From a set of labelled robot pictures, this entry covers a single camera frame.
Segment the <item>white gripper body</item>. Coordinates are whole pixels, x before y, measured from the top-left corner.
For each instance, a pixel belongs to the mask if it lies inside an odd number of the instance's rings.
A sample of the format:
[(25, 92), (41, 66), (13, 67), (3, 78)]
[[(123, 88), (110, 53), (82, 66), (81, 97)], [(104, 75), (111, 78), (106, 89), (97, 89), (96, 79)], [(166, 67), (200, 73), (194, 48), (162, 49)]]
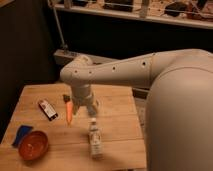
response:
[(73, 114), (76, 115), (81, 106), (85, 106), (90, 117), (98, 114), (98, 101), (95, 99), (91, 85), (84, 84), (72, 86), (71, 99), (73, 102)]

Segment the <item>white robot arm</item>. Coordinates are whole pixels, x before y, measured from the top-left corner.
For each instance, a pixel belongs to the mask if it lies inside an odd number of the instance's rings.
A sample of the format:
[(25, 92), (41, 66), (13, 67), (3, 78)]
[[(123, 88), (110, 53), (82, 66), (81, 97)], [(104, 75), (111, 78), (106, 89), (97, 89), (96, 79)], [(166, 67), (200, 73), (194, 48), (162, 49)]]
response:
[(213, 53), (172, 50), (99, 65), (79, 55), (60, 77), (78, 107), (93, 101), (92, 84), (147, 88), (148, 171), (213, 171)]

